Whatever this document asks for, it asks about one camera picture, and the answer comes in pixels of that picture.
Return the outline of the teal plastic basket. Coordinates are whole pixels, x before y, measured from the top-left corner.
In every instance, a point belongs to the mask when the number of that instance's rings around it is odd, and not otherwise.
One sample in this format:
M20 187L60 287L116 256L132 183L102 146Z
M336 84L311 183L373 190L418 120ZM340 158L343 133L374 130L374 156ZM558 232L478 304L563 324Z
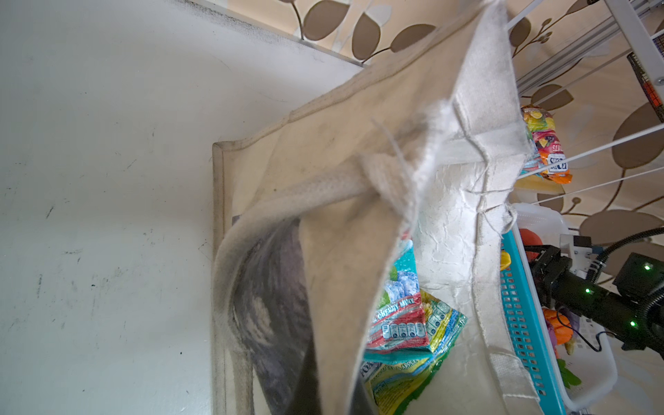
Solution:
M564 415L560 371L519 228L514 227L502 236L501 250L511 259L511 264L501 271L500 280L502 305L515 354L534 382L543 413Z

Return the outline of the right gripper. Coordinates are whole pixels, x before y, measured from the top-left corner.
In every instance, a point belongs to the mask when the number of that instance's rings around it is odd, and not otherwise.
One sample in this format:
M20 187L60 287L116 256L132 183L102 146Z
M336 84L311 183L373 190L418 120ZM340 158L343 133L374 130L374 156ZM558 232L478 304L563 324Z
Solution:
M598 283L600 271L617 250L642 240L633 234L600 252L584 276L572 273L572 259L560 248L527 234L524 249L541 304L590 318L622 342L622 349L663 354L663 262L633 252L614 279L617 292Z

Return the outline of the white canvas grocery bag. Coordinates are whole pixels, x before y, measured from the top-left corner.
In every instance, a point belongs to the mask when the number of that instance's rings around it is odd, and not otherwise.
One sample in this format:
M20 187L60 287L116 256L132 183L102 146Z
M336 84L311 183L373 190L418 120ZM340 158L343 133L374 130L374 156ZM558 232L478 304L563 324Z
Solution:
M503 1L264 131L212 148L213 411L285 414L311 339L322 414L349 414L402 239L420 283L468 318L415 414L538 414L501 303L508 197L530 151Z

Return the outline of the red tomato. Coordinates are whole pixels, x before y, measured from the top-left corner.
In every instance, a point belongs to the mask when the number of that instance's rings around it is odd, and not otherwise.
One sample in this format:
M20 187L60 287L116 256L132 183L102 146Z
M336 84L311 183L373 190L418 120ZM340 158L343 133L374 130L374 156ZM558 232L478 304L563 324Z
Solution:
M543 246L543 242L539 235L527 228L520 229L520 237L522 238L522 244L524 245L524 250L526 251L526 256L528 262L535 261L539 254L534 251L527 250L528 247L539 247Z

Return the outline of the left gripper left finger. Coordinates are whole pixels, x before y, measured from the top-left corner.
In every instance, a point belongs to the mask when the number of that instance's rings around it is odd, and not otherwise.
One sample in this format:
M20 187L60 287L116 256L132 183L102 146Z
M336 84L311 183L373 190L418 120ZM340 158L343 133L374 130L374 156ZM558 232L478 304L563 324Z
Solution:
M321 415L321 399L319 392L319 377L316 362L316 348L311 339L304 356L303 367L300 372L297 386L286 415Z

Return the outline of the pink teal snack bag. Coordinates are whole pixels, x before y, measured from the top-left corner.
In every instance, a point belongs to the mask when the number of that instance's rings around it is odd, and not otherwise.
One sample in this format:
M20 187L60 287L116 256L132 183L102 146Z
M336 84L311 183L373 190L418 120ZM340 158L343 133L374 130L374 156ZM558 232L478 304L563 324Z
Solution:
M397 365L431 356L413 241L405 239L388 270L363 360Z

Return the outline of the small orange pumpkin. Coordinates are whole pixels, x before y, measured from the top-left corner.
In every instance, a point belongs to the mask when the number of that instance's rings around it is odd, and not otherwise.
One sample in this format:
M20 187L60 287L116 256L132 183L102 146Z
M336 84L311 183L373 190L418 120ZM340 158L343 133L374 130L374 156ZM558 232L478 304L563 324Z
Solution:
M570 321L566 316L558 313L558 311L547 308L543 308L542 313L545 318L546 330L553 346L563 345L572 340L574 332L569 327Z

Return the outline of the orange Fox's candy bag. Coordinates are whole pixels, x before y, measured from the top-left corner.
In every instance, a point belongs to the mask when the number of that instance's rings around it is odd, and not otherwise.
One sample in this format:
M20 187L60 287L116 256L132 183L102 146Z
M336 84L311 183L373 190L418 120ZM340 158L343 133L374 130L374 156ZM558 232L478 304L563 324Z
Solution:
M536 176L561 185L571 183L572 174L565 161L566 157L555 131L555 122L551 113L543 108L527 105L522 107L522 117L533 147L532 155L525 162L522 173L546 168L536 173Z

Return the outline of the green pepper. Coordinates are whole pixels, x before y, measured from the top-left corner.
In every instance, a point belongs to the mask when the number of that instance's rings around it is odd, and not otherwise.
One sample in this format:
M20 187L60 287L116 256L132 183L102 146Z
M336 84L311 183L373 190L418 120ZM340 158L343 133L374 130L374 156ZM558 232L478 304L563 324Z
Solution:
M557 360L558 367L560 370L560 375L563 381L563 385L566 389L571 389L572 387L577 387L582 384L582 380L577 377L570 369L566 367L566 363L562 359Z

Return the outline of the white wooden shelf rack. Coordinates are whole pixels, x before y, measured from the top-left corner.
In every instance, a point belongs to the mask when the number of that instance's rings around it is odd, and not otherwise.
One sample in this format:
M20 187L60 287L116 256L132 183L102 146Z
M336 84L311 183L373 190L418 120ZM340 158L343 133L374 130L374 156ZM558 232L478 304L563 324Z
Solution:
M511 1L520 100L553 115L572 181L539 202L575 216L663 212L663 116L636 55L602 1Z

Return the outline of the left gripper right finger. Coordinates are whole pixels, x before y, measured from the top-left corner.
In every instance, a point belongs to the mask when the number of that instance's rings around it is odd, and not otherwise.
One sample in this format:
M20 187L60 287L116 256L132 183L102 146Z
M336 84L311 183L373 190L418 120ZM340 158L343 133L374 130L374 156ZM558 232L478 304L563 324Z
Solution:
M371 401L369 394L362 383L361 376L354 379L349 415L374 415L375 404Z

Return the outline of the white plastic basket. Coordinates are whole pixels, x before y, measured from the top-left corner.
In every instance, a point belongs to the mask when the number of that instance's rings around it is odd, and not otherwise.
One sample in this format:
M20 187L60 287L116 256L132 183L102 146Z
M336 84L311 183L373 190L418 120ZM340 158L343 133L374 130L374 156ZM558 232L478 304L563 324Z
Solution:
M515 209L516 225L520 230L527 229L535 233L546 245L562 247L565 256L570 254L574 234L559 212L528 203L517 203ZM595 352L580 339L575 342L572 354L568 354L563 345L555 348L560 360L565 362L567 371L581 380L577 386L566 387L563 384L563 380L569 377L566 373L560 372L554 376L560 384L562 402L569 412L590 408L608 395L617 383L617 364L609 338L606 335L595 338L596 334L604 330L604 327L591 319L582 317L579 331L587 340L601 346L602 350Z

